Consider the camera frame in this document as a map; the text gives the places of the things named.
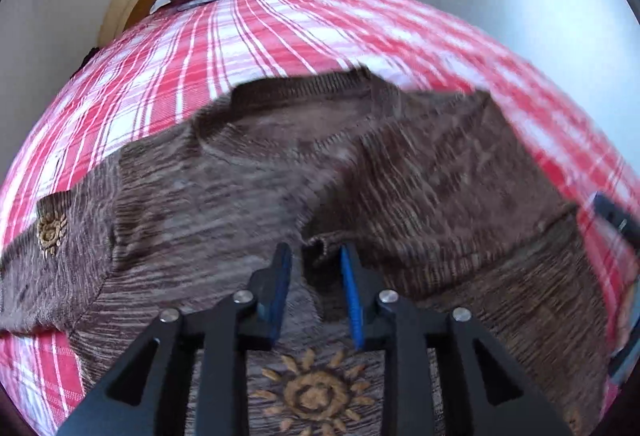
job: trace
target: sweater sleeve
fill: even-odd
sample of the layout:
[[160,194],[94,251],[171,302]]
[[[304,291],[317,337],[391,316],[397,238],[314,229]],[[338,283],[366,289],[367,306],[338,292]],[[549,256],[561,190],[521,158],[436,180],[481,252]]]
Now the sweater sleeve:
[[0,333],[72,329],[111,269],[119,153],[71,190],[46,196],[0,258]]

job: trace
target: sweater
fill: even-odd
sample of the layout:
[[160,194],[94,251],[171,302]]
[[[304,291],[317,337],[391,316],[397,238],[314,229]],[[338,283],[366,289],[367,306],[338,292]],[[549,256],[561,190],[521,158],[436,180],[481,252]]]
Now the sweater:
[[285,241],[282,334],[248,354],[252,434],[378,434],[384,358],[351,348],[333,263],[354,241],[400,294],[469,308],[588,434],[606,312],[575,214],[486,92],[254,80],[41,199],[0,259],[0,330],[67,332],[89,390],[160,310],[212,307]]

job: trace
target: plaid bed sheet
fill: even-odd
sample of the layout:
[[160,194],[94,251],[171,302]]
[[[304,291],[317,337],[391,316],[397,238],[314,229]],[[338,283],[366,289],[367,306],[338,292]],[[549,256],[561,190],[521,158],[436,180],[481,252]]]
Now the plaid bed sheet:
[[[491,91],[578,215],[609,314],[637,273],[590,201],[605,191],[640,214],[639,180],[590,119],[551,81],[476,28],[414,0],[220,0],[159,12],[100,51],[34,126],[0,190],[6,246],[46,194],[66,190],[101,159],[187,119],[235,85],[366,65],[403,89]],[[82,400],[66,336],[0,337],[0,382],[43,436]],[[616,395],[607,384],[603,408]]]

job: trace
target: screw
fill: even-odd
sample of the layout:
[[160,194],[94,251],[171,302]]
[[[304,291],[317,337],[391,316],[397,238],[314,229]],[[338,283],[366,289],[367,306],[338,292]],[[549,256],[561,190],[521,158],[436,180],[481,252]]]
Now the screw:
[[247,304],[254,300],[254,294],[249,290],[240,290],[234,294],[234,302],[236,304]]
[[458,322],[467,322],[471,320],[471,312],[466,308],[456,308],[453,310],[453,318]]
[[384,304],[391,304],[398,302],[399,295],[396,290],[383,290],[378,294],[378,298]]
[[175,322],[180,318],[180,312],[175,308],[162,310],[158,315],[161,322]]

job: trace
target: triangular cutout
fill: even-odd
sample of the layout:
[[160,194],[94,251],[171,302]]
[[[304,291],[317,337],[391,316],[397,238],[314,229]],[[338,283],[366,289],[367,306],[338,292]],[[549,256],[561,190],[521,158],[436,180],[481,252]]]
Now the triangular cutout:
[[158,341],[150,340],[146,346],[129,362],[122,374],[114,380],[107,395],[118,402],[132,406],[140,405],[145,392],[146,379],[158,350]]
[[486,398],[491,405],[497,406],[522,396],[520,388],[511,381],[480,340],[474,340],[474,350],[482,373]]

